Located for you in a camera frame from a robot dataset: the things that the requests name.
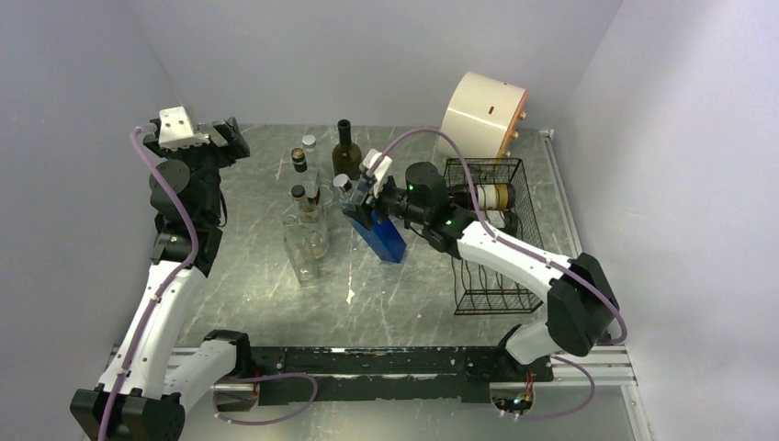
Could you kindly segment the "blue square bottle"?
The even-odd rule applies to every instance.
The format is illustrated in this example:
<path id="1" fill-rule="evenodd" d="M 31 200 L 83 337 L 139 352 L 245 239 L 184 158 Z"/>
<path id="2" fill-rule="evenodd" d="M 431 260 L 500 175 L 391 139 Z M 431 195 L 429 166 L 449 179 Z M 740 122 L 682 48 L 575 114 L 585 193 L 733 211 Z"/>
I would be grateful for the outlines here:
<path id="1" fill-rule="evenodd" d="M 353 182 L 346 174 L 340 174 L 333 178 L 333 186 L 336 188 L 335 194 L 339 200 L 338 208 L 344 213 L 343 205 L 352 194 Z M 379 259 L 391 263 L 402 261 L 406 251 L 406 242 L 390 220 L 379 220 L 377 215 L 373 213 L 374 226 L 369 230 L 351 217 L 346 217 L 346 219 Z"/>

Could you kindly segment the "clear bottle white label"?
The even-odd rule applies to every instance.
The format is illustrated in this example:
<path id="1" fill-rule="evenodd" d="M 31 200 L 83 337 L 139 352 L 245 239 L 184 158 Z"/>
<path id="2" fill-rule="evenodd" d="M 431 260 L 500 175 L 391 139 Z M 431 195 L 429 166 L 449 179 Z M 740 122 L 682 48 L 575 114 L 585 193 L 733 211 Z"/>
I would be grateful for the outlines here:
<path id="1" fill-rule="evenodd" d="M 312 256 L 323 259 L 329 251 L 330 239 L 323 210 L 307 197 L 305 187 L 293 185 L 290 195 L 297 208 L 299 223 L 306 232 L 306 243 Z"/>

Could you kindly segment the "green wine bottle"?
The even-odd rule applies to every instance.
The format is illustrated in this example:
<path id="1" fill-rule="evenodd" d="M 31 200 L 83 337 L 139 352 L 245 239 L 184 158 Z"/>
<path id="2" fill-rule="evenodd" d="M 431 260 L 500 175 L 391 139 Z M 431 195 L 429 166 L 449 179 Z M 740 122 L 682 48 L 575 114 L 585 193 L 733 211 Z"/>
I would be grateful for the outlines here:
<path id="1" fill-rule="evenodd" d="M 353 141 L 351 122 L 348 119 L 340 119 L 337 130 L 338 143 L 332 151 L 333 173 L 345 174 L 350 179 L 357 180 L 361 175 L 363 156 L 359 146 Z"/>

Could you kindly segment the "clear bottle gold label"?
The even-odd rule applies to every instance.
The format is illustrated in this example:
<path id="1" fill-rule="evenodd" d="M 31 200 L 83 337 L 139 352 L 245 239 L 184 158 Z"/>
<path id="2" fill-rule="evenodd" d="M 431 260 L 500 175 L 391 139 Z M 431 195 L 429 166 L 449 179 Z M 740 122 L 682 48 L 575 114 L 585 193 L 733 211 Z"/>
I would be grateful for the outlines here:
<path id="1" fill-rule="evenodd" d="M 318 205 L 321 198 L 320 172 L 317 168 L 309 166 L 305 151 L 298 147 L 290 152 L 291 163 L 294 168 L 289 179 L 289 186 L 303 186 L 305 195 L 310 202 Z"/>

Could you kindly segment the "clear plain bottle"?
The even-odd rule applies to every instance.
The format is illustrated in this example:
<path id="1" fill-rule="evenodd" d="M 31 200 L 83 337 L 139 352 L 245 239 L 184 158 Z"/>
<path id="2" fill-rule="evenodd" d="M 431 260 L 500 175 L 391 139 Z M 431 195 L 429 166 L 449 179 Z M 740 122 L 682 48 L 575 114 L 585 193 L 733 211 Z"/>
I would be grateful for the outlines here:
<path id="1" fill-rule="evenodd" d="M 310 232 L 295 215 L 282 220 L 283 244 L 295 278 L 302 287 L 313 286 L 320 276 L 319 264 L 310 246 Z"/>

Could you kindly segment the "clear bottle silver cap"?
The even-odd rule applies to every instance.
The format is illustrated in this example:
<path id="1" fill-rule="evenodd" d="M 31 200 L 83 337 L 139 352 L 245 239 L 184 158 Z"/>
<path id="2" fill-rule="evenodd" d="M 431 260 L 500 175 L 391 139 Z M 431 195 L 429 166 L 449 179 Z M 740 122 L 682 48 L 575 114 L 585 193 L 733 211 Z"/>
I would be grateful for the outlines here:
<path id="1" fill-rule="evenodd" d="M 320 146 L 317 137 L 313 134 L 305 134 L 301 139 L 301 147 L 305 152 L 307 166 L 318 173 L 318 182 L 326 187 L 332 186 L 333 167 L 330 151 L 326 145 Z"/>

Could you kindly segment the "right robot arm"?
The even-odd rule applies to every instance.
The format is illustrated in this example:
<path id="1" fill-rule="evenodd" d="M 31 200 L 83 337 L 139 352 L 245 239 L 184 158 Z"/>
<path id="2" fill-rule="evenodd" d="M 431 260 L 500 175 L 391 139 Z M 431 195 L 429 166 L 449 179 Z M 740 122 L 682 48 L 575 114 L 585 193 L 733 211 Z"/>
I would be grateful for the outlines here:
<path id="1" fill-rule="evenodd" d="M 357 180 L 338 175 L 334 185 L 345 200 L 343 214 L 366 230 L 394 217 L 421 226 L 421 235 L 440 253 L 486 266 L 531 291 L 547 308 L 544 318 L 508 333 L 495 357 L 498 373 L 520 379 L 531 362 L 564 352 L 587 356 L 621 315 L 600 262 L 592 255 L 554 254 L 491 226 L 478 212 L 449 196 L 445 178 L 429 162 L 406 170 L 406 186 L 375 173 Z"/>

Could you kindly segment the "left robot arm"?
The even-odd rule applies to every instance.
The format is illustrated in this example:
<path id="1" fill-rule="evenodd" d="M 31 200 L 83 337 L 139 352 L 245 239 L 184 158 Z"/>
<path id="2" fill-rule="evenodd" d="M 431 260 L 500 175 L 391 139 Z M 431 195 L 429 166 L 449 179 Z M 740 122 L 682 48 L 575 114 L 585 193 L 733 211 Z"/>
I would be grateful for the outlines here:
<path id="1" fill-rule="evenodd" d="M 223 379 L 256 372 L 247 334 L 214 330 L 178 367 L 171 358 L 184 316 L 204 287 L 222 238 L 220 172 L 250 154 L 234 118 L 194 125 L 178 108 L 133 130 L 150 171 L 156 237 L 141 302 L 96 385 L 70 411 L 90 440 L 176 440 L 193 405 Z"/>

